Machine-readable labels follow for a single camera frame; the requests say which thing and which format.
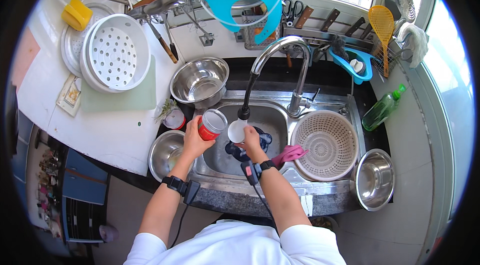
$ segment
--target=scissors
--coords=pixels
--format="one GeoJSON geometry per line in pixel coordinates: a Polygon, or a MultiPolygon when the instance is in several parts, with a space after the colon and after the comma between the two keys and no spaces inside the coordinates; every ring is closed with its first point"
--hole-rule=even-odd
{"type": "Polygon", "coordinates": [[[300,16],[303,11],[303,3],[302,1],[295,1],[295,4],[292,2],[292,0],[284,0],[285,6],[287,8],[287,11],[285,12],[284,9],[282,9],[283,15],[286,17],[286,26],[291,27],[293,26],[293,20],[300,16]]]}

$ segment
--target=wrist strap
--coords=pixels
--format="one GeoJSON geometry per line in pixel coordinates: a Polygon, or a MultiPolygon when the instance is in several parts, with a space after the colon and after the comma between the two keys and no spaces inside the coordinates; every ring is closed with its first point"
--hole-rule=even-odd
{"type": "Polygon", "coordinates": [[[261,171],[267,170],[270,167],[277,168],[275,166],[275,163],[273,163],[272,160],[267,160],[267,161],[263,162],[262,164],[260,164],[261,171]]]}
{"type": "Polygon", "coordinates": [[[172,175],[170,177],[164,177],[162,183],[165,183],[166,186],[170,189],[173,189],[180,193],[181,196],[185,196],[185,191],[187,190],[187,183],[172,175]]]}

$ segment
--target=green bottle cap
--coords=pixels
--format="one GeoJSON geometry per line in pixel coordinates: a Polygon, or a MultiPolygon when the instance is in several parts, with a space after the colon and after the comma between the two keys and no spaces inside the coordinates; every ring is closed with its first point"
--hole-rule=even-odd
{"type": "Polygon", "coordinates": [[[394,90],[394,91],[393,91],[393,98],[394,98],[395,100],[399,100],[399,99],[400,99],[400,96],[402,95],[402,93],[405,92],[405,90],[406,90],[405,85],[400,84],[400,85],[398,86],[398,90],[394,90]]]}

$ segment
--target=blue sponge holder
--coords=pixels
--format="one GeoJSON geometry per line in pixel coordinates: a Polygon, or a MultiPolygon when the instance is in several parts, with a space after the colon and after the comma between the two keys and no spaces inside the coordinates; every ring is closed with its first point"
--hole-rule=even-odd
{"type": "Polygon", "coordinates": [[[363,81],[370,81],[373,75],[372,64],[370,63],[370,59],[376,59],[376,58],[370,55],[369,53],[351,49],[348,47],[345,47],[345,51],[350,57],[350,60],[357,59],[358,61],[363,62],[365,64],[365,70],[361,75],[357,74],[353,70],[353,67],[351,67],[350,64],[345,59],[335,55],[333,53],[332,47],[328,49],[328,52],[333,57],[333,62],[343,67],[353,77],[353,81],[355,82],[355,84],[360,85],[363,81]]]}

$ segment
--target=pink cloth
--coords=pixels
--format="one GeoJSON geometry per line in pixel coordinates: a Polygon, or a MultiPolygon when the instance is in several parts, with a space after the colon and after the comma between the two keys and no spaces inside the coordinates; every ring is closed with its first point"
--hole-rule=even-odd
{"type": "Polygon", "coordinates": [[[287,161],[297,160],[298,158],[303,157],[307,153],[308,149],[303,150],[303,148],[298,144],[287,145],[278,156],[272,158],[272,162],[277,168],[279,168],[283,163],[287,161]]]}

